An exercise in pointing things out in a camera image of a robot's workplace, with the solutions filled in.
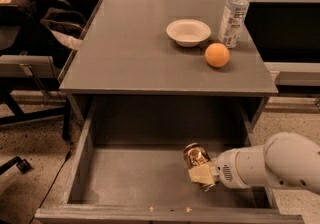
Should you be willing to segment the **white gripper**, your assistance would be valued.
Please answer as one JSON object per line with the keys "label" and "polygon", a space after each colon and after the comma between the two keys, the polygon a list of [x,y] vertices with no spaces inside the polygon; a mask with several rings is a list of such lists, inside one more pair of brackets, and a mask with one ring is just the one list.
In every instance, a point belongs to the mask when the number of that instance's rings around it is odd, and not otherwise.
{"label": "white gripper", "polygon": [[219,180],[231,189],[247,189],[251,153],[248,148],[231,149],[221,153],[215,166],[211,162],[188,170],[193,183],[213,185]]}

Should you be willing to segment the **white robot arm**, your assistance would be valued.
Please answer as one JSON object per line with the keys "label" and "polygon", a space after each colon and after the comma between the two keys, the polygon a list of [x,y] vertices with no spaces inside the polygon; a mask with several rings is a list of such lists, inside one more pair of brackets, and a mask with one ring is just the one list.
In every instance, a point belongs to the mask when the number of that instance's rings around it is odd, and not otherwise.
{"label": "white robot arm", "polygon": [[230,189],[270,187],[320,194],[320,146],[296,133],[277,133],[262,145],[227,150],[215,158],[192,143],[184,149],[184,160],[190,180],[205,189],[221,183]]}

